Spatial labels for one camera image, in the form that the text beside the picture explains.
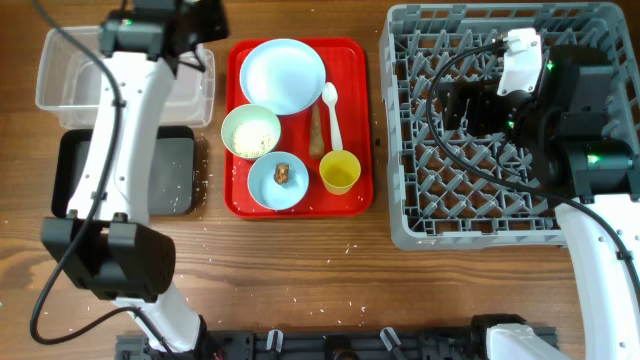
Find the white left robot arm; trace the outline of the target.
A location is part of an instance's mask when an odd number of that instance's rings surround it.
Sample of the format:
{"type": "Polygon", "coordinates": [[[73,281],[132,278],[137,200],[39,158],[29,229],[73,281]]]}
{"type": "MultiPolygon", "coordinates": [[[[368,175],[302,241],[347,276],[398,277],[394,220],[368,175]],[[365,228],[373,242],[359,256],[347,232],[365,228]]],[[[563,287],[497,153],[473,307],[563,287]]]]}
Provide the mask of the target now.
{"type": "Polygon", "coordinates": [[[54,274],[128,313],[159,359],[222,356],[174,284],[175,244],[149,225],[148,185],[182,55],[228,34],[220,0],[124,2],[109,13],[88,52],[105,84],[88,156],[65,215],[41,231],[54,274]]]}

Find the white plastic spoon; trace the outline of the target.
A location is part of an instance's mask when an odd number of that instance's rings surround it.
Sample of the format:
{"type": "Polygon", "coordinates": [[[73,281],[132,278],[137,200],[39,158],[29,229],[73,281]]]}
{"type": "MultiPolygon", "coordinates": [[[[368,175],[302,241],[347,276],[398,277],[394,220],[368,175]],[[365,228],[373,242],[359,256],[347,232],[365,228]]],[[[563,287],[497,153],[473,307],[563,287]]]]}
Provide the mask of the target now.
{"type": "Polygon", "coordinates": [[[321,93],[322,101],[328,108],[331,147],[334,151],[343,150],[342,136],[340,132],[339,122],[337,118],[336,105],[338,101],[338,93],[335,85],[327,82],[321,93]]]}

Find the large light blue plate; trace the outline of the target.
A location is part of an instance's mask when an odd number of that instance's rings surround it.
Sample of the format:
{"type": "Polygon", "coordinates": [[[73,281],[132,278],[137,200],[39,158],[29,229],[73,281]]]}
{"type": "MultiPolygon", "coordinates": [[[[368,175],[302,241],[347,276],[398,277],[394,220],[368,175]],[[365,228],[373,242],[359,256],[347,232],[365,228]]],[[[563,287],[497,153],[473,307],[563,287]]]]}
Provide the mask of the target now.
{"type": "Polygon", "coordinates": [[[259,44],[243,60],[239,83],[244,97],[276,115],[310,107],[326,82],[320,55],[304,42],[273,39],[259,44]]]}

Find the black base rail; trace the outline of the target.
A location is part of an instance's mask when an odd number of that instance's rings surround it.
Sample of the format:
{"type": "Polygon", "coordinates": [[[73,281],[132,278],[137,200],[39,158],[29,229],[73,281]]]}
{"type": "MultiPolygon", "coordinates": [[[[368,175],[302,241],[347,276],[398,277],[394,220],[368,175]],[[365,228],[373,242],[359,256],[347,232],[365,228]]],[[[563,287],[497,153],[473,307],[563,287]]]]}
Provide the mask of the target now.
{"type": "MultiPolygon", "coordinates": [[[[267,349],[267,335],[246,331],[212,331],[219,359],[333,359],[350,350],[360,359],[392,359],[378,332],[286,333],[280,352],[267,349]]],[[[397,333],[399,350],[408,359],[480,359],[480,345],[468,327],[397,333]]]]}

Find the brown food scrap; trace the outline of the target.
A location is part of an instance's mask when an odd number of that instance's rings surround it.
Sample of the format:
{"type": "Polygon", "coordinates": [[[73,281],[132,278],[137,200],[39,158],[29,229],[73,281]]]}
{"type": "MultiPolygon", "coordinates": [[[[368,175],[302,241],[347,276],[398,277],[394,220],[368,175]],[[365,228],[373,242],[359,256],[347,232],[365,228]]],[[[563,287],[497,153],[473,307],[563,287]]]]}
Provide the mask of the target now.
{"type": "Polygon", "coordinates": [[[278,185],[286,184],[289,181],[290,166],[286,163],[278,163],[275,167],[274,181],[278,185]]]}

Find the light green rice bowl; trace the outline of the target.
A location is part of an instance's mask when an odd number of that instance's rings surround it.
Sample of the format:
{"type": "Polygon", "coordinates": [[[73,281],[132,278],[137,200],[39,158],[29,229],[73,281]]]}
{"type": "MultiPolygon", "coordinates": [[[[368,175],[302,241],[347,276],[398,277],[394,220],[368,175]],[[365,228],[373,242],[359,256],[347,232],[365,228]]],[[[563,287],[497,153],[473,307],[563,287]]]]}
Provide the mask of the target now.
{"type": "Polygon", "coordinates": [[[271,110],[255,104],[233,109],[221,126],[221,140],[236,157],[255,160],[274,150],[280,140],[281,123],[271,110]]]}

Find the grey dishwasher rack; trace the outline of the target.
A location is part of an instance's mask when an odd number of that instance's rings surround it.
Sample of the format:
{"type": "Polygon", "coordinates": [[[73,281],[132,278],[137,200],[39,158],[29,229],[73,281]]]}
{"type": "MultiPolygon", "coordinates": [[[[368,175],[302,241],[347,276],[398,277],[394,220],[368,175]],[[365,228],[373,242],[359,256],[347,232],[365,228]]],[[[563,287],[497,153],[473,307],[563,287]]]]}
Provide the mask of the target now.
{"type": "Polygon", "coordinates": [[[389,160],[390,227],[403,250],[471,250],[565,240],[547,202],[503,186],[534,186],[531,156],[502,134],[447,131],[423,101],[453,56],[517,28],[545,47],[583,45],[614,66],[607,100],[611,136],[639,145],[639,65],[628,19],[613,3],[405,4],[391,7],[379,41],[389,160]]]}

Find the clear plastic waste bin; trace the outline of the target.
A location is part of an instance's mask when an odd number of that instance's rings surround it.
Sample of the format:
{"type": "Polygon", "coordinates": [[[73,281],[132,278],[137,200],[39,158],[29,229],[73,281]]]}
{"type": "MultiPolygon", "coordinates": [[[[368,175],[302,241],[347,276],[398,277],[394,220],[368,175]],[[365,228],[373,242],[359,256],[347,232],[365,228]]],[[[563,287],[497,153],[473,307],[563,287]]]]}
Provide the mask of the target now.
{"type": "MultiPolygon", "coordinates": [[[[200,45],[196,53],[184,53],[180,59],[185,63],[202,60],[206,70],[179,66],[161,124],[205,127],[214,109],[214,55],[200,45]]],[[[66,129],[87,129],[94,126],[103,90],[100,69],[56,31],[49,31],[39,64],[35,104],[54,114],[66,129]]]]}

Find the black food waste tray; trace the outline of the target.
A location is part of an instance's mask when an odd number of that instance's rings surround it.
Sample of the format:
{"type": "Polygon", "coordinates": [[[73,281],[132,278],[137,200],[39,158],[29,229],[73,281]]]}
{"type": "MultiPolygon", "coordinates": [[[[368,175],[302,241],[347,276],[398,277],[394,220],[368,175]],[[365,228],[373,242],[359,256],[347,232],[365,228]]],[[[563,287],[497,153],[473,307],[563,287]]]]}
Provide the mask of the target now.
{"type": "MultiPolygon", "coordinates": [[[[88,156],[90,129],[67,131],[60,141],[51,211],[66,214],[88,156]]],[[[152,216],[188,214],[194,207],[196,145],[186,126],[158,130],[148,185],[148,209],[152,216]]]]}

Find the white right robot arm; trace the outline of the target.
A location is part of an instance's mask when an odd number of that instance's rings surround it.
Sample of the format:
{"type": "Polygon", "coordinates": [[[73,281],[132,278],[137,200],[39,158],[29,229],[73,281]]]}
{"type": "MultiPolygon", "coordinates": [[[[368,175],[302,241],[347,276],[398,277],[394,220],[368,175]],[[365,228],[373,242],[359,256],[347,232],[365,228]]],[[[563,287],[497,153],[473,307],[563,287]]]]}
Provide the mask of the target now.
{"type": "Polygon", "coordinates": [[[590,359],[639,355],[639,163],[606,132],[614,68],[600,50],[488,46],[504,58],[496,81],[447,83],[436,74],[448,130],[502,132],[533,158],[532,195],[546,199],[570,252],[590,359]]]}

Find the small light blue plate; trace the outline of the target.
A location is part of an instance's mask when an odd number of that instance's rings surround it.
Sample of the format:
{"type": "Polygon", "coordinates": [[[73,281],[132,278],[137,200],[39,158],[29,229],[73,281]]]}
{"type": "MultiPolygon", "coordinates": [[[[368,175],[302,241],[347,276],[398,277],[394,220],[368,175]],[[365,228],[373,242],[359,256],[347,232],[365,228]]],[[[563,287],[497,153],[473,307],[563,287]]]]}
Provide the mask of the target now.
{"type": "Polygon", "coordinates": [[[262,207],[280,211],[297,205],[307,194],[310,176],[295,155],[276,151],[254,162],[247,178],[249,194],[262,207]]]}

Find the yellow plastic cup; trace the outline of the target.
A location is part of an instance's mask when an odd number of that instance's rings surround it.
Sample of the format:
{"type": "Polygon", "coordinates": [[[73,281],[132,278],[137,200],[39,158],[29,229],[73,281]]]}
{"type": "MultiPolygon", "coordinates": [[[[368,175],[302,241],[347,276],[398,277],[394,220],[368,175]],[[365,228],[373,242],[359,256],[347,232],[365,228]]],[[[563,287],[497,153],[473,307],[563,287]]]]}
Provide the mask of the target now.
{"type": "Polygon", "coordinates": [[[346,150],[333,150],[321,159],[319,173],[329,193],[344,195],[358,181],[361,165],[353,153],[346,150]]]}

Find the pile of white rice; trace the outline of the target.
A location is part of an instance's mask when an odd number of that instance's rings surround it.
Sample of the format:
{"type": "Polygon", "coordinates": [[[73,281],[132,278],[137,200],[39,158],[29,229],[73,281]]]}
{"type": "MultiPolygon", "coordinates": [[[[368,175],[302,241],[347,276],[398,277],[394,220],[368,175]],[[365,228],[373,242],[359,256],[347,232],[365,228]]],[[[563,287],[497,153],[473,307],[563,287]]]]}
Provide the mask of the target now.
{"type": "Polygon", "coordinates": [[[232,133],[233,152],[243,158],[258,158],[268,153],[276,144],[277,135],[263,121],[253,120],[240,124],[232,133]]]}

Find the red plastic tray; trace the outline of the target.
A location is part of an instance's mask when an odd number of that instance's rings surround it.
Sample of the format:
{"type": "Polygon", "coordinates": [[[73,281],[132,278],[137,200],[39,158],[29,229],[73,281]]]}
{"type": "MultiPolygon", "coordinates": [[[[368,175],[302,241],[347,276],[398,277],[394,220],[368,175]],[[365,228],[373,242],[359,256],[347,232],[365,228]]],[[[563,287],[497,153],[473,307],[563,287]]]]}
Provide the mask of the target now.
{"type": "Polygon", "coordinates": [[[301,159],[309,172],[309,189],[290,209],[272,211],[264,208],[253,200],[247,186],[252,163],[227,151],[223,171],[224,202],[231,213],[241,218],[352,216],[364,212],[372,202],[374,184],[365,53],[348,38],[306,38],[304,42],[319,54],[328,81],[337,88],[337,118],[343,144],[360,161],[361,175],[346,194],[329,193],[318,173],[320,161],[309,156],[312,112],[304,110],[282,116],[281,139],[276,149],[301,159]]]}

